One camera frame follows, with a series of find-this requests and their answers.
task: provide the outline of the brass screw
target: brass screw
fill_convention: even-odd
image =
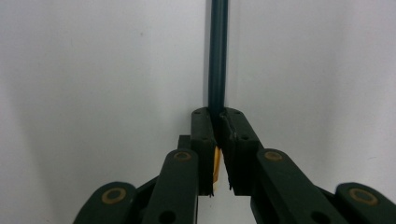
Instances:
[[[102,194],[102,202],[106,204],[114,204],[122,201],[126,196],[126,190],[123,188],[113,188],[108,189],[104,194]]]
[[[178,161],[189,161],[191,159],[191,155],[188,152],[178,152],[175,154],[174,158]]]
[[[283,160],[282,155],[280,155],[279,153],[274,152],[274,151],[265,152],[264,157],[268,161],[282,161]]]
[[[378,199],[374,196],[374,194],[364,189],[350,189],[349,195],[353,200],[359,203],[365,203],[371,206],[378,204]]]

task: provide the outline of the white background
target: white background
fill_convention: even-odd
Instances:
[[[157,175],[206,105],[209,1],[0,3],[0,223],[71,223]],[[396,202],[396,2],[230,1],[227,106],[318,186]],[[254,223],[248,198],[199,223]]]

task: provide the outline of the white surface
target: white surface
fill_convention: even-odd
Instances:
[[[205,105],[207,1],[2,1],[0,223],[71,223],[160,172]],[[317,185],[396,202],[396,3],[230,1],[227,105]],[[199,223],[254,223],[248,198]]]

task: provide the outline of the black rod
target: black rod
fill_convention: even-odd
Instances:
[[[224,110],[228,0],[212,0],[209,53],[209,112],[215,129]]]

